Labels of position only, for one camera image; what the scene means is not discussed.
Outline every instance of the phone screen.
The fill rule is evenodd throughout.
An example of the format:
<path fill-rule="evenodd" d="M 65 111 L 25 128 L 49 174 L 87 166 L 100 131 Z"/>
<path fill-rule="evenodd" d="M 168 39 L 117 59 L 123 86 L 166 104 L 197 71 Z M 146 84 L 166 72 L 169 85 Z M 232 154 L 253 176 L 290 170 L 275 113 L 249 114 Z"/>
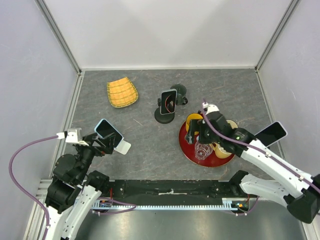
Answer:
<path fill-rule="evenodd" d="M 161 93 L 160 114 L 172 114 L 175 112 L 177 100 L 177 90 L 170 89 Z"/>
<path fill-rule="evenodd" d="M 118 132 L 106 119 L 101 119 L 101 121 L 94 128 L 94 131 L 101 137 L 107 138 L 111 134 L 115 134 L 114 137 L 114 147 L 116 148 L 121 140 L 124 138 L 120 132 Z"/>
<path fill-rule="evenodd" d="M 257 133 L 255 137 L 258 138 L 263 145 L 269 147 L 270 145 L 284 138 L 287 134 L 288 133 L 284 127 L 278 121 L 276 121 L 267 126 L 261 132 Z"/>

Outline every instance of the gray marble tabletop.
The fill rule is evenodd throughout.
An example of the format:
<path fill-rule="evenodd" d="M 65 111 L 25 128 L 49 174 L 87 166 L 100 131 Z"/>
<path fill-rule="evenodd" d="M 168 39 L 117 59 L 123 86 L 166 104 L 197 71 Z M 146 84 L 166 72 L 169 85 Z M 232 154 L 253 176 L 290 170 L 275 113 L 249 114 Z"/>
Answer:
<path fill-rule="evenodd" d="M 130 106 L 114 108 L 106 85 L 123 77 L 129 77 L 139 98 Z M 189 103 L 176 107 L 173 122 L 160 124 L 154 118 L 157 98 L 173 84 L 187 88 Z M 107 119 L 132 144 L 127 155 L 114 152 L 95 157 L 90 171 L 98 170 L 110 179 L 228 180 L 238 170 L 244 170 L 270 179 L 238 157 L 226 165 L 208 168 L 184 156 L 178 141 L 179 130 L 189 114 L 200 110 L 203 97 L 217 105 L 227 119 L 253 134 L 270 124 L 253 69 L 86 71 L 72 127 L 82 128 L 82 135 L 86 135 L 94 132 L 100 119 Z M 65 153 L 74 153 L 73 147 L 67 145 Z"/>

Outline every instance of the clear glass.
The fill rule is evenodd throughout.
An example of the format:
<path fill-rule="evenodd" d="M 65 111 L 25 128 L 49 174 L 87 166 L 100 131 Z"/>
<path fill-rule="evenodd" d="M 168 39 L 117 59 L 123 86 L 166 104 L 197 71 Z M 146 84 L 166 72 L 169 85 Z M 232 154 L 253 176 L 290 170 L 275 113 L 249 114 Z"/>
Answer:
<path fill-rule="evenodd" d="M 213 148 L 209 144 L 201 144 L 196 141 L 194 145 L 194 154 L 199 160 L 205 160 L 213 151 Z"/>

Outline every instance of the gray wall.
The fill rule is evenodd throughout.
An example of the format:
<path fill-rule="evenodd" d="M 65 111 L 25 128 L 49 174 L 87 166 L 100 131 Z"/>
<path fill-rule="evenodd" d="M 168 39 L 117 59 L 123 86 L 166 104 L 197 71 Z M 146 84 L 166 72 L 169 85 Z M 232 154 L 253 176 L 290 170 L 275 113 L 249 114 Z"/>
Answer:
<path fill-rule="evenodd" d="M 45 0 L 82 68 L 253 67 L 290 0 Z"/>
<path fill-rule="evenodd" d="M 33 203 L 11 182 L 9 159 L 61 130 L 76 73 L 33 0 L 1 0 L 0 33 L 0 239 L 20 240 Z M 32 194 L 48 178 L 56 144 L 29 147 L 13 163 Z"/>
<path fill-rule="evenodd" d="M 320 173 L 320 1 L 300 1 L 260 71 L 288 162 Z"/>

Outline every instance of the red round tray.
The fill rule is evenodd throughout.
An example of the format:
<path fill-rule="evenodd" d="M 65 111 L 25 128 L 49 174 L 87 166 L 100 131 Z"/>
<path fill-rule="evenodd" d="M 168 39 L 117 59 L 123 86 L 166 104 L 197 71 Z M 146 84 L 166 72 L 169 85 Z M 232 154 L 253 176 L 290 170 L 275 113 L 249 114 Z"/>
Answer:
<path fill-rule="evenodd" d="M 199 160 L 195 156 L 195 144 L 187 143 L 187 141 L 185 140 L 186 134 L 186 122 L 184 122 L 179 131 L 179 144 L 184 155 L 195 164 L 203 167 L 215 168 L 227 164 L 235 156 L 234 154 L 231 154 L 229 157 L 222 159 L 218 158 L 213 151 L 205 160 Z"/>

